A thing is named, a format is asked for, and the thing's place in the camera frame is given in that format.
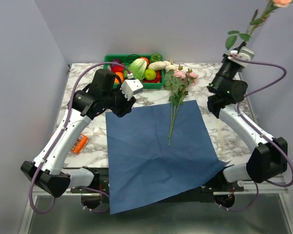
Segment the peach artificial rose stem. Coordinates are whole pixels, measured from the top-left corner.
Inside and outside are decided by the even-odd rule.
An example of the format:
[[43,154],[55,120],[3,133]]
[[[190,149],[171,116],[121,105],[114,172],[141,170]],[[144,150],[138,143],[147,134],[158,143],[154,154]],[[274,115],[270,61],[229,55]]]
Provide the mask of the peach artificial rose stem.
[[228,31],[228,38],[225,42],[225,48],[228,51],[233,49],[233,46],[238,39],[242,40],[242,43],[238,46],[238,48],[246,46],[252,38],[254,31],[264,25],[272,13],[276,12],[280,8],[288,7],[291,3],[293,3],[293,0],[268,0],[266,7],[261,14],[259,14],[258,9],[255,10],[244,33],[237,30]]

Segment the pink artificial flower bouquet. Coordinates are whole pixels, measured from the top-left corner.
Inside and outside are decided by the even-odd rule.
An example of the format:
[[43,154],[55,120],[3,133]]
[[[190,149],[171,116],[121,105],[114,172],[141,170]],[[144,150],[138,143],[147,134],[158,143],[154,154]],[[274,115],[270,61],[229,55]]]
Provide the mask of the pink artificial flower bouquet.
[[188,87],[194,84],[198,79],[198,75],[188,68],[183,71],[183,66],[179,65],[176,70],[170,68],[165,73],[164,88],[170,91],[168,101],[171,103],[171,122],[168,134],[168,145],[170,145],[174,128],[174,122],[184,98],[188,95]]

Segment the beige printed ribbon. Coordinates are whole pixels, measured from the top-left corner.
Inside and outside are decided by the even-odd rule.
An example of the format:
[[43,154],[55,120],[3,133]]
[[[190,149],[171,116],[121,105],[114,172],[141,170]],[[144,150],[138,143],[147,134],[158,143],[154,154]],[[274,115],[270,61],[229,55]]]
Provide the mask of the beige printed ribbon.
[[220,154],[223,154],[225,152],[225,141],[224,141],[224,138],[223,138],[223,135],[222,135],[222,124],[221,124],[221,120],[216,119],[215,120],[215,123],[216,123],[216,132],[217,132],[217,135],[218,135],[219,144],[220,144],[220,148],[221,148],[219,150],[219,153]]

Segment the blue wrapping paper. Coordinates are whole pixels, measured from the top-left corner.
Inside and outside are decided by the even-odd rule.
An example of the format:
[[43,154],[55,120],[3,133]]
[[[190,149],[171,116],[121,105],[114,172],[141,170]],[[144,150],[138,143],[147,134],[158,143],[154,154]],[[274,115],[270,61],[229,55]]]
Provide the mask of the blue wrapping paper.
[[198,103],[135,107],[105,116],[110,213],[140,208],[205,184],[221,171]]

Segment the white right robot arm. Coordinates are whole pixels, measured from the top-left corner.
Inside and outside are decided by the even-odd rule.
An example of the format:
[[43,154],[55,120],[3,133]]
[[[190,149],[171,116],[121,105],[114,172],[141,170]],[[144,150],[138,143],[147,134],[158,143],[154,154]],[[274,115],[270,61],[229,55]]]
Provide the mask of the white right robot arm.
[[287,169],[293,175],[286,140],[265,132],[239,108],[240,102],[247,96],[248,85],[234,77],[252,62],[253,56],[253,51],[246,47],[225,53],[220,70],[207,86],[212,93],[208,97],[208,110],[231,127],[251,152],[248,162],[225,167],[222,175],[215,178],[215,186],[221,191],[226,191],[239,180],[256,183],[268,181]]

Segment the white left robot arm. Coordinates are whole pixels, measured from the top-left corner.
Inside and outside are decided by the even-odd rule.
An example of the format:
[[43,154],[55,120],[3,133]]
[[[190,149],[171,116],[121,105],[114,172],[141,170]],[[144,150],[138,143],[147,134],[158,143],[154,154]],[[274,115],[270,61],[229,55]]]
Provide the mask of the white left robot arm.
[[65,171],[63,164],[82,131],[95,117],[106,110],[117,117],[131,112],[136,101],[134,96],[143,91],[143,85],[130,75],[114,88],[117,78],[114,72],[98,69],[90,84],[73,92],[61,124],[47,145],[33,161],[21,165],[21,171],[34,185],[55,198],[68,188],[83,187],[89,193],[98,189],[98,172],[89,168]]

